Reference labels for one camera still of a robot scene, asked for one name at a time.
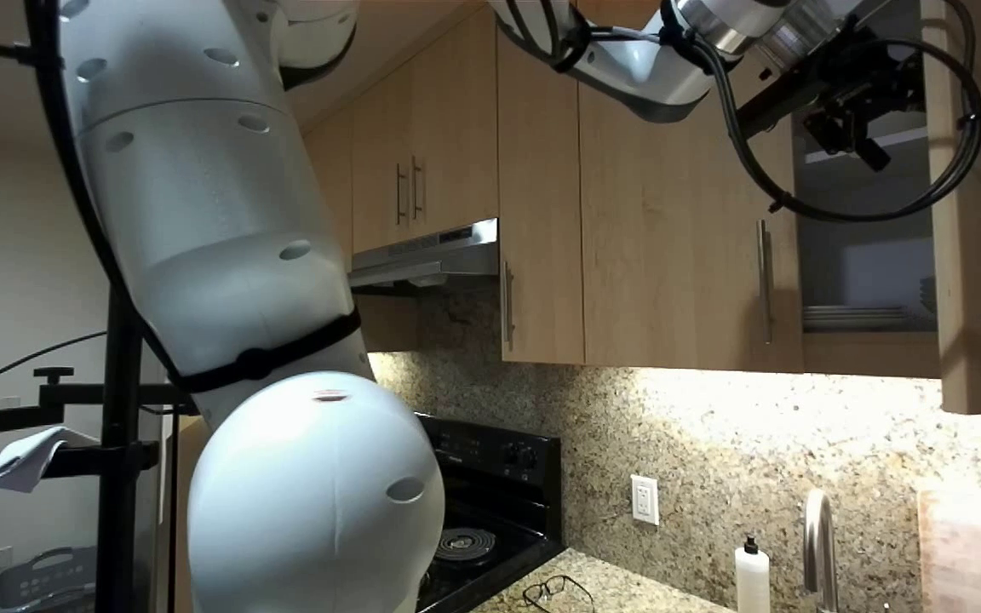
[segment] white bottle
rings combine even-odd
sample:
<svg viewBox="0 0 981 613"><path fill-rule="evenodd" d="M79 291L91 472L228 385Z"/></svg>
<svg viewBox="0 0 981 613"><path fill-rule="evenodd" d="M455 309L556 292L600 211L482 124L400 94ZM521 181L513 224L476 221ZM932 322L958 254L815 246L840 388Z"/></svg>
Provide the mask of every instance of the white bottle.
<svg viewBox="0 0 981 613"><path fill-rule="evenodd" d="M768 613L768 560L747 537L736 552L736 613Z"/></svg>

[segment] electrical outlet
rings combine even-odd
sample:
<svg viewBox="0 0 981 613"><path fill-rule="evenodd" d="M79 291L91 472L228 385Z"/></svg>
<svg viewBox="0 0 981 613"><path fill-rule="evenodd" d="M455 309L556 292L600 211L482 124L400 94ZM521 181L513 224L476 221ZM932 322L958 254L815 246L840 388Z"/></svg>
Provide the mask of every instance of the electrical outlet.
<svg viewBox="0 0 981 613"><path fill-rule="evenodd" d="M655 477L628 472L628 518L644 526L661 526L661 501Z"/></svg>

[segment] wall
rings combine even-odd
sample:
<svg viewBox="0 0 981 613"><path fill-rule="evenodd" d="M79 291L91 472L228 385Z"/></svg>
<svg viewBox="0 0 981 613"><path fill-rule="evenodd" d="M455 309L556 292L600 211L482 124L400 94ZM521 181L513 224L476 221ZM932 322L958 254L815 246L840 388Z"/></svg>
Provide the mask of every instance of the wall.
<svg viewBox="0 0 981 613"><path fill-rule="evenodd" d="M834 509L845 611L920 611L920 492L981 487L981 417L942 417L921 378L532 367L496 360L492 292L434 301L462 349L374 354L407 405L563 436L567 546L711 602L732 548L772 554L772 611L801 592L802 495ZM661 480L661 527L627 514L627 477Z"/></svg>
<svg viewBox="0 0 981 613"><path fill-rule="evenodd" d="M105 278L88 251L60 169L44 148L0 150L0 366L105 327ZM103 380L103 342L30 360L0 378L0 409L32 405L41 366L69 366ZM99 431L88 409L69 422ZM0 492L0 548L24 561L96 535L96 480L48 480L32 495Z"/></svg>

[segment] white wall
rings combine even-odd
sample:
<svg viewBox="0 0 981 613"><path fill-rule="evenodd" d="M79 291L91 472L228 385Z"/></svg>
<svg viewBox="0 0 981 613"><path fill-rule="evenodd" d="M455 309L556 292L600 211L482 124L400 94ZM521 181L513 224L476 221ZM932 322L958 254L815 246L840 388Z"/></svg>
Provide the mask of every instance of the white wall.
<svg viewBox="0 0 981 613"><path fill-rule="evenodd" d="M0 152L0 366L105 327L105 277L86 242L51 150ZM32 405L41 366L103 380L103 342L37 359L0 378L0 409ZM99 431L96 409L71 427ZM96 542L96 480L48 480L32 495L0 492L0 548L24 561L59 546Z"/></svg>

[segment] black stove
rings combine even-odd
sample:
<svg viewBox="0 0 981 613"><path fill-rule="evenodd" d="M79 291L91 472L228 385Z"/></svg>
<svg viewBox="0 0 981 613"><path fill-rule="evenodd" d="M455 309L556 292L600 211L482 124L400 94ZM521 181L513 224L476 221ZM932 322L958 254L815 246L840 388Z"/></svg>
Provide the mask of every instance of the black stove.
<svg viewBox="0 0 981 613"><path fill-rule="evenodd" d="M558 441L422 417L445 480L445 531L417 613L467 613L563 552Z"/></svg>

